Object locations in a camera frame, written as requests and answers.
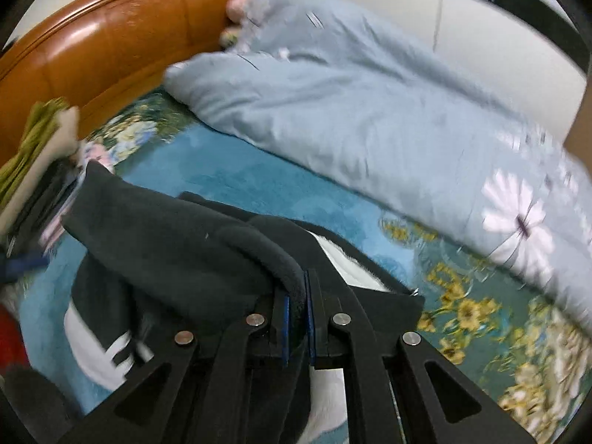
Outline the black and white fleece garment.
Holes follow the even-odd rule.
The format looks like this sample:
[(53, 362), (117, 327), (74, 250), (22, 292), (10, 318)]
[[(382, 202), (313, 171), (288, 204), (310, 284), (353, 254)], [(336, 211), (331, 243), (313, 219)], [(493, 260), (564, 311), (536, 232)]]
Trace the black and white fleece garment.
[(85, 248), (65, 335), (82, 372), (108, 390), (180, 331), (212, 352), (265, 298), (279, 307), (270, 336), (282, 356), (253, 374), (250, 443), (306, 441), (345, 419), (341, 374), (309, 367), (308, 282), (350, 286), (389, 330), (414, 327), (423, 311), (423, 298), (321, 226), (150, 191), (98, 162), (63, 224)]

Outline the stack of folded clothes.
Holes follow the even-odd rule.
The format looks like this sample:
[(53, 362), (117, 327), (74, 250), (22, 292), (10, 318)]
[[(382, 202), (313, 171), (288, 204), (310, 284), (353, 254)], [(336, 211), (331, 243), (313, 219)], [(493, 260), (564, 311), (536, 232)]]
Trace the stack of folded clothes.
[(1, 167), (3, 285), (47, 265), (89, 161), (114, 170), (104, 145), (78, 139), (78, 121), (78, 108), (61, 98), (35, 103), (17, 154)]

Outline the teal floral bed blanket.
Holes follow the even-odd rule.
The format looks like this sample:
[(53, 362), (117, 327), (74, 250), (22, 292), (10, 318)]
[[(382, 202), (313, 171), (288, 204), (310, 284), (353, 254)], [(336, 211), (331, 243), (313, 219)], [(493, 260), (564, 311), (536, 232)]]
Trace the teal floral bed blanket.
[(135, 185), (330, 229), (425, 299), (420, 332), (539, 443), (591, 439), (591, 340), (532, 287), (398, 212), (199, 123), (157, 89), (89, 137)]

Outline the light blue floral duvet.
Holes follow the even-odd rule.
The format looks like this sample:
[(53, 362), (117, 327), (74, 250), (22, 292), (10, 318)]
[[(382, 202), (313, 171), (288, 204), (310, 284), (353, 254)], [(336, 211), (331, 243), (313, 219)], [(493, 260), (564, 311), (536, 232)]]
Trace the light blue floral duvet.
[(468, 246), (591, 326), (591, 179), (537, 123), (344, 0), (246, 0), (162, 84), (214, 130)]

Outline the brown wooden headboard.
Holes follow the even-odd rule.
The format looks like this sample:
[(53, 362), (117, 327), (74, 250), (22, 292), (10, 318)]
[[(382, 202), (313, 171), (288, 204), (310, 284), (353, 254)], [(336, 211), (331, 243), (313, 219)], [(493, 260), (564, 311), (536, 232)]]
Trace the brown wooden headboard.
[(220, 48), (228, 0), (74, 0), (1, 57), (1, 158), (37, 101), (78, 107), (86, 137), (155, 88), (169, 65)]

